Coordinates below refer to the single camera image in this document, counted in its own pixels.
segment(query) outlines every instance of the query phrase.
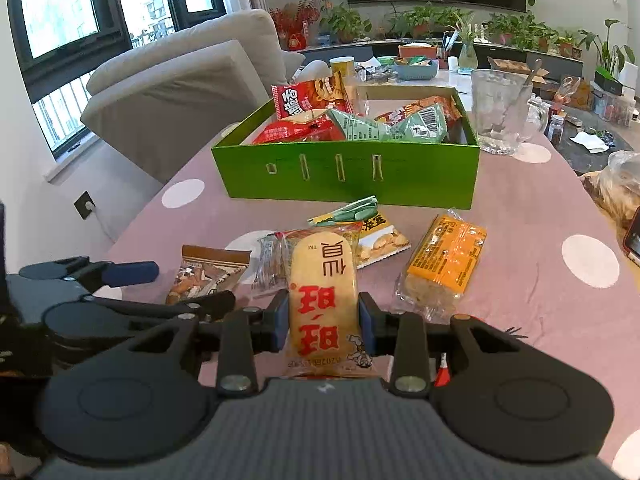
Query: glass vase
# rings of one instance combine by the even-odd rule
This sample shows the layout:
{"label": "glass vase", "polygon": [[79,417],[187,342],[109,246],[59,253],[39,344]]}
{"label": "glass vase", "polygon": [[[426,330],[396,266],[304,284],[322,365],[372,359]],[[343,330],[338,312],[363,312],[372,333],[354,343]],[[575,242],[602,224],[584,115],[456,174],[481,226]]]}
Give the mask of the glass vase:
{"label": "glass vase", "polygon": [[458,73],[471,74],[472,70],[478,68],[478,56],[473,43],[463,43],[460,57],[458,58]]}

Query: windowsill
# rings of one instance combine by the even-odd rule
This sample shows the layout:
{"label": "windowsill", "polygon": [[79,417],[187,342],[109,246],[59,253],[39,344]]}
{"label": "windowsill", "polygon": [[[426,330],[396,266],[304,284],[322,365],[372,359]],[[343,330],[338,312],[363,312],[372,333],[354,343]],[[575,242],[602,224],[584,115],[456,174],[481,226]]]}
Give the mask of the windowsill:
{"label": "windowsill", "polygon": [[76,158],[80,157],[90,147],[100,140],[93,132],[89,132],[82,139],[80,139],[80,145],[71,152],[65,152],[56,159],[56,164],[47,173],[44,174],[44,180],[46,182],[53,181],[62,170],[64,170],[69,164],[71,164]]}

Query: blue basket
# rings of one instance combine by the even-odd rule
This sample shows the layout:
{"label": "blue basket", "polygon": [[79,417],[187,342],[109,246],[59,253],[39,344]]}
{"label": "blue basket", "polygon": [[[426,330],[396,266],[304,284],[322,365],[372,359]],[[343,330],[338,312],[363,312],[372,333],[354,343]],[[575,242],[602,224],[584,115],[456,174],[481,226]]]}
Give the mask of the blue basket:
{"label": "blue basket", "polygon": [[438,75],[438,60],[431,59],[428,65],[394,65],[398,77],[405,80],[428,81]]}

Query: yellow cup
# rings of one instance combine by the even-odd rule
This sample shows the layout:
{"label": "yellow cup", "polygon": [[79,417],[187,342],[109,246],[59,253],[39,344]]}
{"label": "yellow cup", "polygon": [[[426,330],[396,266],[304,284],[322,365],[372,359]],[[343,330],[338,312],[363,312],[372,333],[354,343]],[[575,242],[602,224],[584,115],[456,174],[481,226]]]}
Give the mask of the yellow cup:
{"label": "yellow cup", "polygon": [[331,64],[331,73],[340,72],[342,79],[356,75],[356,67],[354,65],[353,56],[334,57],[329,60]]}

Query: wall outlet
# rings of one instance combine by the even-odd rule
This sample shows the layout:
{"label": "wall outlet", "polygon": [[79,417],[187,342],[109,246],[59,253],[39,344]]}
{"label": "wall outlet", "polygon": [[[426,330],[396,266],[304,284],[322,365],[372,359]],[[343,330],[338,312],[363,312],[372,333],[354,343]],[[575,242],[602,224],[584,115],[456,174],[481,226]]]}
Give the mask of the wall outlet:
{"label": "wall outlet", "polygon": [[95,202],[89,196],[88,191],[85,191],[84,193],[82,193],[82,195],[80,195],[80,198],[74,202],[74,206],[76,206],[76,209],[80,213],[82,220],[86,220],[86,218],[91,214],[91,210],[87,209],[85,206],[87,202],[91,202],[95,207]]}

